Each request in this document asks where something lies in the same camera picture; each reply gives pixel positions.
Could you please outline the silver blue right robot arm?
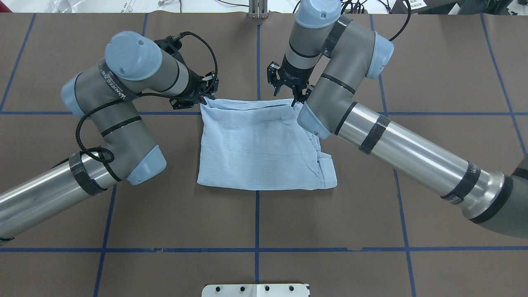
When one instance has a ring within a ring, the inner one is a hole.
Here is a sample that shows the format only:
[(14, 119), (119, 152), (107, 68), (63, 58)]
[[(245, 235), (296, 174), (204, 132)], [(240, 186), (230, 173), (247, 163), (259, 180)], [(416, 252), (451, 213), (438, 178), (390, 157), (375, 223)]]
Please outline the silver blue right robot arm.
[(456, 205), (466, 219), (515, 238), (528, 235), (527, 158), (511, 174), (487, 172), (354, 100), (394, 54), (391, 39), (341, 12), (339, 0), (301, 0), (281, 63), (267, 81), (292, 91), (298, 124), (321, 139), (335, 135)]

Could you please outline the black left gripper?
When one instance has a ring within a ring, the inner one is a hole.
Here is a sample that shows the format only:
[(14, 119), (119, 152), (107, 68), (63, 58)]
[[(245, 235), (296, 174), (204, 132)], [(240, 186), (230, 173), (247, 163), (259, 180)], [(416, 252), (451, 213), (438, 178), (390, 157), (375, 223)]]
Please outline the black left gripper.
[(174, 82), (166, 90), (157, 91), (158, 94), (155, 95), (168, 99), (173, 110), (191, 109), (198, 104), (206, 105), (205, 98), (214, 100), (219, 86), (218, 64), (211, 46), (201, 37), (196, 38), (207, 47), (214, 63), (213, 71), (200, 76), (186, 65), (179, 52), (182, 47), (181, 39), (182, 37), (166, 37), (155, 40), (157, 46), (177, 62), (178, 74)]

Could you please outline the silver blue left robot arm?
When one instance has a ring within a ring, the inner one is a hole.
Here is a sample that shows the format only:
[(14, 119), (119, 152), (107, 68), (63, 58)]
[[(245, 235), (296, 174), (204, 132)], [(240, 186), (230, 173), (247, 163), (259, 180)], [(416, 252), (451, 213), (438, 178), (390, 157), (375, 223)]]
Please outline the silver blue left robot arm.
[(215, 53), (196, 33), (115, 34), (104, 56), (61, 90), (78, 120), (77, 150), (1, 194), (1, 245), (121, 181), (138, 185), (161, 173), (167, 162), (134, 102), (156, 97), (176, 111), (206, 105), (218, 82)]

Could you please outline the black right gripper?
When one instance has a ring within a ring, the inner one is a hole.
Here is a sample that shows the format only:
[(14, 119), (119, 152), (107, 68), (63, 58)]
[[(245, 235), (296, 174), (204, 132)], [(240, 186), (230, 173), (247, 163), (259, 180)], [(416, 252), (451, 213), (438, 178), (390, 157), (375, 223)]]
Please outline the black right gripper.
[(266, 68), (266, 79), (268, 84), (274, 88), (273, 96), (277, 96), (280, 88), (286, 86), (292, 90), (293, 108), (297, 103), (304, 104), (308, 99), (311, 90), (309, 88), (309, 78), (314, 67), (309, 69), (299, 69), (292, 66), (288, 61), (283, 61), (282, 65), (270, 62)]

